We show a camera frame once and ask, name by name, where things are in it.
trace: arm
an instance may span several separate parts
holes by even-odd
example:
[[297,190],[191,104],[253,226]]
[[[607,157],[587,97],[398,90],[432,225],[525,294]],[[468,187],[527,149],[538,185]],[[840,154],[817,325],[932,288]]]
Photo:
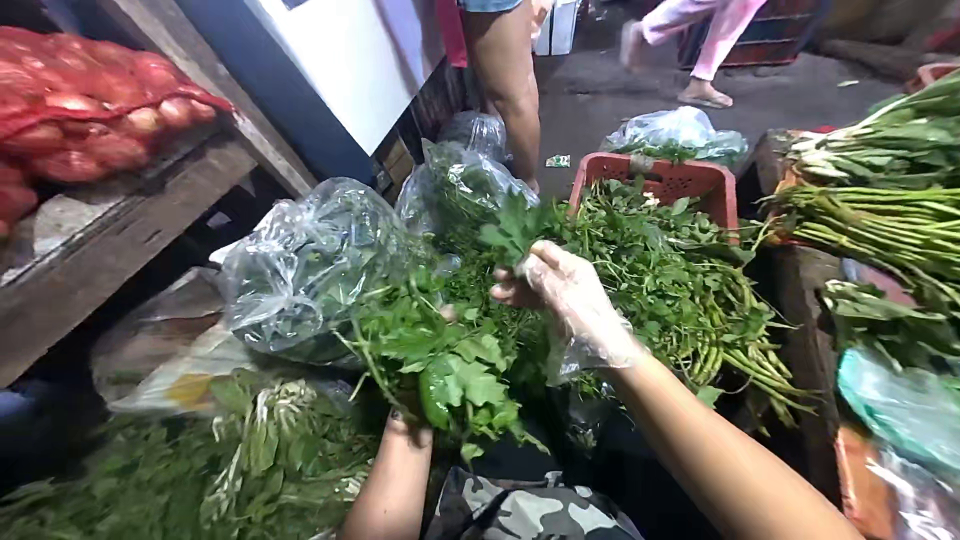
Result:
[[518,268],[521,282],[497,285],[494,298],[530,305],[535,293],[570,335],[610,366],[617,396],[660,460],[730,538],[862,538],[817,490],[754,439],[696,398],[620,324],[593,266],[551,242],[538,242]]
[[347,514],[338,538],[417,540],[430,474],[433,433],[391,413],[370,476]]

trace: foot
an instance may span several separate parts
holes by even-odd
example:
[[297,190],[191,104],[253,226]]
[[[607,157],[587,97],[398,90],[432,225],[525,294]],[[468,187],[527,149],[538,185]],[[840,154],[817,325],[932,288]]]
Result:
[[633,73],[642,71],[643,53],[647,45],[640,22],[628,21],[620,31],[620,63]]
[[680,92],[677,100],[689,105],[702,105],[714,109],[726,109],[733,105],[733,98],[713,87],[710,81],[690,79],[690,84]]

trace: denim shorts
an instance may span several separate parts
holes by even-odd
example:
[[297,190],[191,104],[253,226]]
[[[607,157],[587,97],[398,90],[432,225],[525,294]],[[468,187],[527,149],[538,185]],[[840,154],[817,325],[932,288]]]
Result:
[[457,0],[457,4],[466,12],[508,12],[520,5],[523,0]]

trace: leg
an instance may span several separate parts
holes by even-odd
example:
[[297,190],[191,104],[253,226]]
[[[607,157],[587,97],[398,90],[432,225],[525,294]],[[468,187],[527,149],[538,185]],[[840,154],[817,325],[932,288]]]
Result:
[[647,13],[643,20],[623,26],[620,40],[620,61],[633,71],[643,64],[646,45],[660,45],[669,37],[704,18],[723,0],[665,0]]
[[716,90],[711,81],[720,64],[766,0],[729,0],[713,15],[697,65],[690,74],[690,85],[680,94],[686,103],[710,107],[733,105],[730,96]]
[[530,0],[506,12],[465,12],[464,35],[470,61],[507,126],[514,172],[539,190],[540,96],[530,52],[532,20]]

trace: camouflage clothing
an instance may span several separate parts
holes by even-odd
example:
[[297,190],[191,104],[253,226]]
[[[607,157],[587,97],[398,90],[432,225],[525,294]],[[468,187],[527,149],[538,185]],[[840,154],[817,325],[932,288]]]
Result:
[[485,479],[450,469],[424,540],[642,540],[610,499],[589,488],[564,486],[560,472],[540,481]]

